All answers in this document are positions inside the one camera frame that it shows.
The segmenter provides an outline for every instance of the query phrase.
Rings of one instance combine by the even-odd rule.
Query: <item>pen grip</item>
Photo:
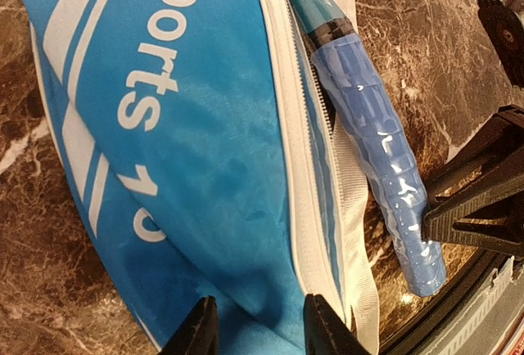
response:
[[[434,294],[445,283],[446,272],[440,245],[421,237],[426,189],[399,116],[359,35],[323,45],[312,62],[359,148],[409,289],[419,296]]]

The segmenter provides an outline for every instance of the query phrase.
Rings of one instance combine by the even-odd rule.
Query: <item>blue bag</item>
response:
[[[24,2],[79,214],[158,349],[213,295],[221,353],[303,353],[315,293],[377,351],[366,179],[287,0]]]

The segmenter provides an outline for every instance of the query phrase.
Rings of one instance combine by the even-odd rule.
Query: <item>marble surface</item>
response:
[[[496,109],[523,104],[476,0],[358,0],[359,32],[426,179]],[[0,354],[155,353],[76,213],[43,120],[21,0],[0,0]],[[366,216],[381,336],[430,299],[407,291],[377,206]],[[445,245],[453,276],[474,251]]]

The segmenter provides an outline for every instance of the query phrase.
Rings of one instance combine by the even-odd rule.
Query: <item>zipper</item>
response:
[[[340,292],[335,281],[328,248],[324,240],[320,213],[318,184],[314,170],[312,136],[305,99],[305,83],[301,76],[299,48],[294,30],[294,17],[287,0],[260,0],[268,35],[273,68],[273,79],[282,129],[282,142],[286,156],[287,179],[291,216],[291,249],[300,287],[305,294],[322,294],[338,316],[350,324],[351,305],[343,302],[345,278],[342,250],[342,232],[337,217],[340,212],[341,183],[338,177],[338,160],[328,127],[328,112],[319,90],[319,83],[310,63],[305,65],[305,78],[313,88],[311,99],[320,118],[324,136],[327,163],[331,171],[332,196],[335,205],[334,242]]]

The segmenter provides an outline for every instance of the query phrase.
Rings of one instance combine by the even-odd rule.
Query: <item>black plastic claw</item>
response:
[[[477,0],[477,4],[511,84],[524,88],[524,0]]]
[[[307,355],[370,355],[322,295],[305,297],[304,325]]]
[[[219,314],[215,298],[200,299],[158,355],[219,355]]]
[[[439,194],[479,171],[450,197]],[[427,183],[425,240],[524,256],[524,110],[505,106]]]

